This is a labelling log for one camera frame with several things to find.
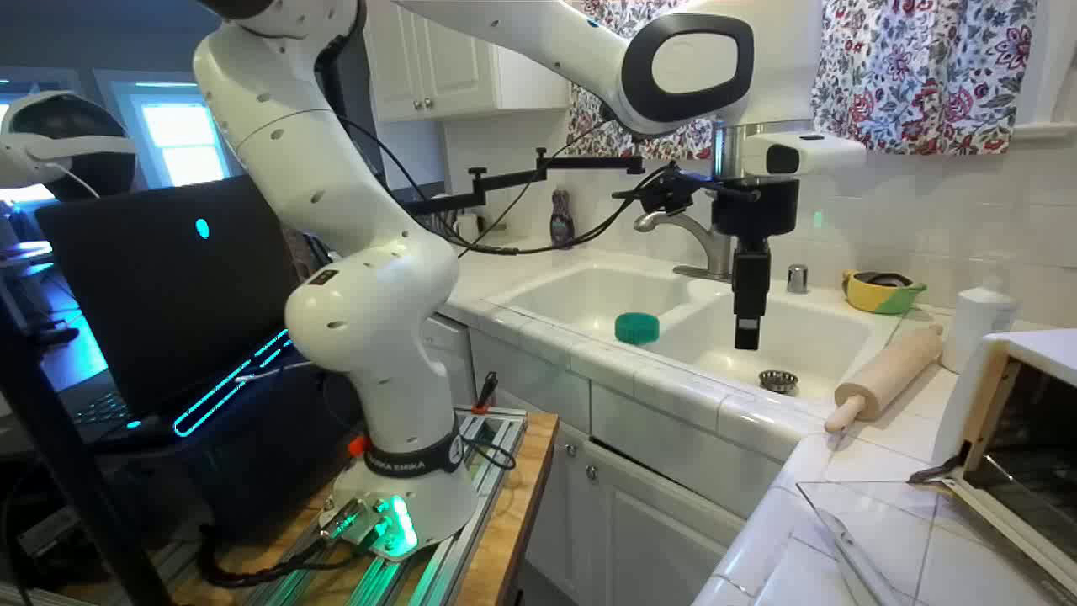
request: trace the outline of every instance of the drawer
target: drawer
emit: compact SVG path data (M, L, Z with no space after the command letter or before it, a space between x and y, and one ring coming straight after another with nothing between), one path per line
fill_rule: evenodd
M508 348L485 334L472 334L476 357L476 384L485 381L490 370L497 375L497 384L511 390L511 398L560 415L567 423L591 431L591 381L569 375L528 349Z
M781 461L593 384L593 439L749 520Z

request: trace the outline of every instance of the ceiling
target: ceiling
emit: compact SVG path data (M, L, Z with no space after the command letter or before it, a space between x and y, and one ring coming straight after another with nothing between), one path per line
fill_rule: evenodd
M200 0L0 0L3 26L209 31Z

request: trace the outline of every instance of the cabinet door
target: cabinet door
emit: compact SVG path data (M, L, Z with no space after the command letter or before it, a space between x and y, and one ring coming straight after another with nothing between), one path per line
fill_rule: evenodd
M694 603L743 523L593 440L582 464L591 603Z
M382 122L426 110L428 74L422 67L419 16L390 0L368 4L370 94Z
M575 556L575 538L582 529L575 529L571 509L579 509L582 492L582 458L586 435L560 423L554 467L546 477L546 492L538 502L532 542L528 542L528 567L542 573L557 588L571 597L579 603L579 573L591 569Z
M428 99L426 114L467 114L493 108L490 49L430 19L413 19L419 51L426 54Z

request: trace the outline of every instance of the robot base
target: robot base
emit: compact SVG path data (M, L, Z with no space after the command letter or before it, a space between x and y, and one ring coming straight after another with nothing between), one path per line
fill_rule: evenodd
M375 511L370 549L383 559L408 559L428 547L453 538L477 511L477 492L463 467L430 471L422 477L388 477L358 461L333 482L333 494L321 517L322 529L343 527L340 538L350 538L343 517Z

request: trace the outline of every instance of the faucet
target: faucet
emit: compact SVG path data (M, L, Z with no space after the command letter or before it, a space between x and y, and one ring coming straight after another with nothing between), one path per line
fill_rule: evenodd
M684 211L646 211L635 219L635 233L655 233L657 226L679 226L703 245L706 266L674 266L674 273L697 279L731 279L731 236L711 233Z

